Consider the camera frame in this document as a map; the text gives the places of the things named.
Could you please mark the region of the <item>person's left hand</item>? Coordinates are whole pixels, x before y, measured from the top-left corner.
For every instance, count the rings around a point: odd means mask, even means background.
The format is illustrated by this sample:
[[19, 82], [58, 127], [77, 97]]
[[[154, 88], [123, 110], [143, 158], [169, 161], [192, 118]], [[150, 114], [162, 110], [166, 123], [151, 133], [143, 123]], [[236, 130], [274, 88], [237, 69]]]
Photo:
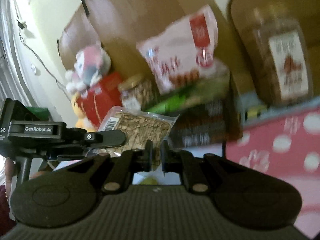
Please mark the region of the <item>person's left hand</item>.
[[[34, 179], [44, 174], [48, 174], [50, 171], [37, 171], [36, 173], [32, 174], [29, 178]], [[6, 158], [4, 162], [4, 174], [5, 174], [5, 192], [7, 200], [10, 199], [11, 194], [11, 186], [12, 186], [12, 178], [16, 176], [17, 167], [13, 160], [10, 158]]]

